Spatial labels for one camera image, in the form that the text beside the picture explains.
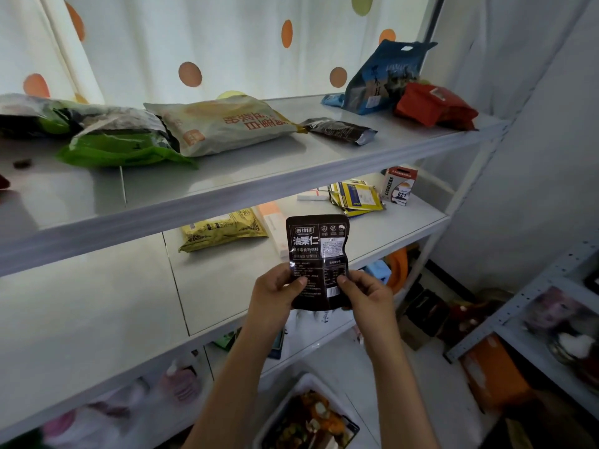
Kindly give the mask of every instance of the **black snack bag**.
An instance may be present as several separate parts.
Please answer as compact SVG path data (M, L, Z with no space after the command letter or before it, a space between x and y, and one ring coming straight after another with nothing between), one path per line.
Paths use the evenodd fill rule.
M321 311L351 307L337 286L337 277L349 270L345 244L349 219L343 214L302 215L287 218L289 264L294 277L308 285L293 301L295 309Z
M316 132L337 140L355 143L362 146L374 138L377 130L346 123L345 121L331 120L330 118L310 118L301 123L308 132Z

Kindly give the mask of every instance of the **person's left hand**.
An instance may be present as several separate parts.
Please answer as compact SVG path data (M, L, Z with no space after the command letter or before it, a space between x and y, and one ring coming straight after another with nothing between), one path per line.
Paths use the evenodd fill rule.
M300 277L286 286L291 278L289 263L281 263L256 279L244 328L274 340L287 322L291 302L308 283Z

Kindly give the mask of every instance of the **finger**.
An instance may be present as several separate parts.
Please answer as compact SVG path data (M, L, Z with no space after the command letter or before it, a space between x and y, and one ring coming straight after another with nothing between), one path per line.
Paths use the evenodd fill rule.
M360 299L366 297L366 295L364 295L362 291L360 291L358 286L344 275L337 277L337 283L339 284L339 287L343 290L343 293L348 295L353 307L356 306L357 302Z
M305 288L307 283L308 283L307 277L299 277L296 280L294 280L293 282L291 282L289 285L287 285L286 287L283 287L283 289L281 290L283 299L286 299L287 301L289 301L289 305L290 305L291 301L293 301L296 298L296 296L302 292L302 290Z
M291 268L289 267L289 263L281 263L272 268L269 271L266 271L263 274L262 279L264 283L276 290L280 290L283 285L285 285L289 278L291 277Z
M364 287L368 294L371 294L379 288L385 286L385 284L378 280L376 277L371 276L370 274L364 272L361 269L359 271L353 269L350 270L349 278L358 286Z

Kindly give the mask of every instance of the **red bag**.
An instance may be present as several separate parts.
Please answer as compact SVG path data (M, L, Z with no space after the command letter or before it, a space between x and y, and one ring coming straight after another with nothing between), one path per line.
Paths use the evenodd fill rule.
M412 118L427 127L443 126L458 130L474 130L472 122L479 113L464 99L446 88L411 82L395 106L393 113Z

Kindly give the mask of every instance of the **hand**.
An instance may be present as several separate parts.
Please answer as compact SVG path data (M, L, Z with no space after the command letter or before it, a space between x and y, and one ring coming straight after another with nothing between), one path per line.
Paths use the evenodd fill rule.
M257 278L251 293L244 328L264 335L271 344L287 322L291 302L308 283L308 279L300 277L285 286L291 278L289 263L281 263Z
M400 350L391 289L364 271L350 271L348 277L337 277L337 283L352 302L353 317L369 355L385 356L386 350Z

